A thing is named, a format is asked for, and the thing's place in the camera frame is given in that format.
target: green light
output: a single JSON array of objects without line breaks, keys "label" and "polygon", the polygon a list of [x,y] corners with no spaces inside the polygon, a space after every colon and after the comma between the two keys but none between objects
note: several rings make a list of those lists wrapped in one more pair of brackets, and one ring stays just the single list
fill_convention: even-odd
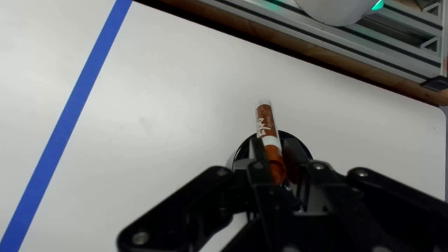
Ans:
[{"label": "green light", "polygon": [[383,8],[383,0],[377,0],[372,7],[372,11],[380,11],[380,8]]}]

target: blue tape line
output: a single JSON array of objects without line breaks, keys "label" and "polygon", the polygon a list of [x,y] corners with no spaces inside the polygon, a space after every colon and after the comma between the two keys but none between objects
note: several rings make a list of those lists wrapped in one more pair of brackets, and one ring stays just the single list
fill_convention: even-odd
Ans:
[{"label": "blue tape line", "polygon": [[26,231],[41,201],[44,190],[51,180],[57,162],[67,145],[71,131],[78,120],[85,100],[92,89],[100,67],[110,50],[116,33],[125,16],[131,0],[116,0],[100,29],[85,65],[72,88],[72,92],[46,142],[40,159],[30,175],[26,189],[18,201],[11,221],[0,240],[0,252],[16,252],[23,242]]}]

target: brown tube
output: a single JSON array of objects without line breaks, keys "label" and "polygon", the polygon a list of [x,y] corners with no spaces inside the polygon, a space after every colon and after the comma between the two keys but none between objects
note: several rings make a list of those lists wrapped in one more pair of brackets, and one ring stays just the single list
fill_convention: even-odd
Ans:
[{"label": "brown tube", "polygon": [[286,177],[286,172],[281,156],[274,116],[268,103],[261,103],[256,107],[256,127],[256,135],[261,138],[264,145],[272,182],[281,184]]}]

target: white table surface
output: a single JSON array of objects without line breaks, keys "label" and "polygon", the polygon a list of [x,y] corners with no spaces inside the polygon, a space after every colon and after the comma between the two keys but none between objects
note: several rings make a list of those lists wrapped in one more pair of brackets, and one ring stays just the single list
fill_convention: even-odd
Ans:
[{"label": "white table surface", "polygon": [[[33,2],[0,2],[0,236],[113,4]],[[114,250],[124,225],[225,163],[260,98],[338,172],[368,166],[443,198],[438,107],[134,2],[20,250]]]}]

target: wooden edge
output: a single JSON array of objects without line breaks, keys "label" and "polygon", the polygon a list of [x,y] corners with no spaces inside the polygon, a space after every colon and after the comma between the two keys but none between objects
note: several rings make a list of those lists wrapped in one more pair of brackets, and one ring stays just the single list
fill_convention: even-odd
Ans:
[{"label": "wooden edge", "polygon": [[250,19],[197,0],[135,1],[429,105],[448,105],[446,92],[425,89],[411,79],[293,37],[281,30],[256,23]]}]

